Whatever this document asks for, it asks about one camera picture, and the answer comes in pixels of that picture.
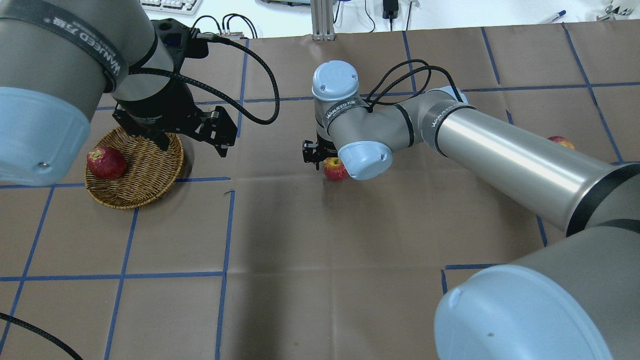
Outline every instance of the white keyboard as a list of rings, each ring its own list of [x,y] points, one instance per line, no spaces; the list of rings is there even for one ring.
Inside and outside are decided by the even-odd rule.
[[[145,10],[153,12],[179,13],[194,15],[204,0],[140,0]]]

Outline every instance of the pen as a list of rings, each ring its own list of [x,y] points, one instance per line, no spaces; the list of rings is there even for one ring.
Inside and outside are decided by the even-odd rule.
[[[555,13],[553,16],[545,19],[540,24],[551,24],[552,22],[556,21],[557,19],[560,19],[561,17],[563,17],[565,14],[566,14],[565,10],[563,10],[563,11],[561,11],[559,13]]]

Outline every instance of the brown basket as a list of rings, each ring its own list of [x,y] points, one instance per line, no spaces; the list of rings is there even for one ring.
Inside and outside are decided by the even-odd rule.
[[[96,146],[120,151],[127,160],[127,171],[118,179],[99,179],[88,166],[84,168],[84,185],[91,197],[113,209],[133,209],[147,205],[166,193],[178,178],[184,164],[184,148],[180,137],[169,136],[169,149],[164,152],[146,138],[132,138],[116,127]]]

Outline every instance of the apple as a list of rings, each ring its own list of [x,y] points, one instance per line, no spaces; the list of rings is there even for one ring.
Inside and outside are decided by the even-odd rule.
[[[112,147],[98,146],[86,155],[86,164],[96,177],[117,179],[127,170],[127,160]]]
[[[548,139],[553,141],[553,142],[557,142],[562,146],[566,146],[569,149],[575,150],[575,146],[573,146],[573,143],[571,141],[567,140],[566,138],[563,138],[562,136],[551,136]]]
[[[324,159],[324,176],[329,180],[340,181],[349,177],[349,173],[340,158],[326,158]]]

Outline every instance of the white table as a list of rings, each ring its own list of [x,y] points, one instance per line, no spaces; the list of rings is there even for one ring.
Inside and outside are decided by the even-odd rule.
[[[389,31],[389,21],[382,19],[382,0],[366,0],[367,9],[376,23],[376,31]],[[399,0],[400,11],[394,21],[394,30],[406,28],[408,0]],[[335,24],[336,33],[362,33],[372,29],[372,23],[364,12],[365,0],[350,0],[340,5]],[[413,6],[411,29],[467,28],[474,26],[500,26],[537,24],[553,13],[566,10],[563,22],[594,21],[603,15],[608,0],[421,0]],[[264,3],[261,0],[204,0],[196,15],[183,16],[169,13],[147,12],[151,19],[173,17],[185,25],[192,25],[201,15],[212,15],[218,21],[228,13],[240,13],[255,24],[260,37],[292,37],[311,34],[310,6],[287,6],[281,3]],[[640,9],[630,17],[640,18]],[[244,31],[250,36],[248,26],[240,19],[231,21],[232,31]],[[201,20],[202,31],[217,32],[211,19]]]

